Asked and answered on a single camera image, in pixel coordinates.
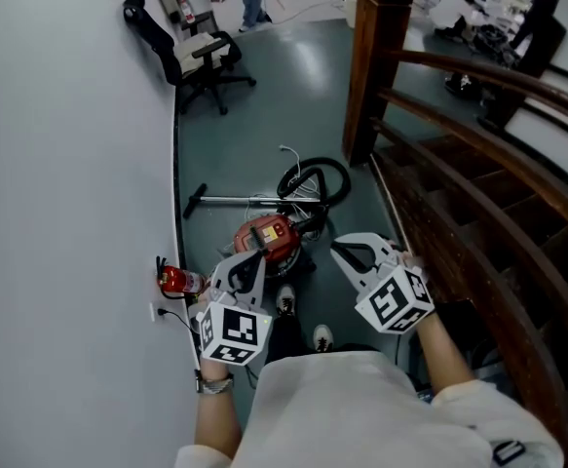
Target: white sneaker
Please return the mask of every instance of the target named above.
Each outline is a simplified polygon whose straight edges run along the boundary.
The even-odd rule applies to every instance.
[[[319,354],[333,350],[333,333],[327,325],[320,324],[314,329],[314,348]]]
[[[277,313],[280,316],[293,316],[296,294],[291,285],[283,285],[277,292]]]

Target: red fire extinguisher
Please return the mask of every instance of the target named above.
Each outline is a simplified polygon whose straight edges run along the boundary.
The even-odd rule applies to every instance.
[[[204,290],[206,278],[201,274],[189,272],[167,265],[167,259],[156,256],[158,286],[165,298],[181,299],[183,296],[169,296],[167,293],[197,294]]]

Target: sleeve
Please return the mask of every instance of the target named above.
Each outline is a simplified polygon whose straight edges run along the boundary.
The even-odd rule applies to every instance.
[[[485,439],[496,466],[563,466],[558,442],[539,419],[489,383],[475,380],[450,386],[437,394],[432,405]]]
[[[216,449],[186,446],[179,450],[175,468],[229,468],[232,460]]]

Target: black and white marker cube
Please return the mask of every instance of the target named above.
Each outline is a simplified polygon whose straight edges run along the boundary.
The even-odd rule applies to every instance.
[[[433,312],[433,301],[419,269],[402,265],[355,306],[379,332],[403,334]]]
[[[264,348],[271,316],[211,303],[201,319],[202,357],[244,366]]]

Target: vacuum cleaner hose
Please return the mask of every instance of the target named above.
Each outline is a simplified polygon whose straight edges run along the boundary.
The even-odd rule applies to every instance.
[[[340,188],[335,194],[331,196],[327,195],[326,185],[324,183],[324,173],[318,165],[325,165],[327,167],[331,167],[335,169],[340,176],[342,176],[342,184]],[[290,182],[296,174],[299,172],[299,167],[301,171],[301,176],[293,181]],[[316,175],[319,180],[319,190],[320,190],[320,199],[321,204],[325,206],[337,205],[340,201],[342,201],[346,196],[351,192],[351,178],[349,177],[349,173],[347,172],[344,165],[335,161],[331,158],[309,158],[307,160],[300,161],[298,165],[294,165],[290,170],[288,170],[280,184],[277,187],[277,194],[280,198],[284,198],[290,194],[292,194],[298,187],[300,187],[303,182],[309,179],[311,176]]]

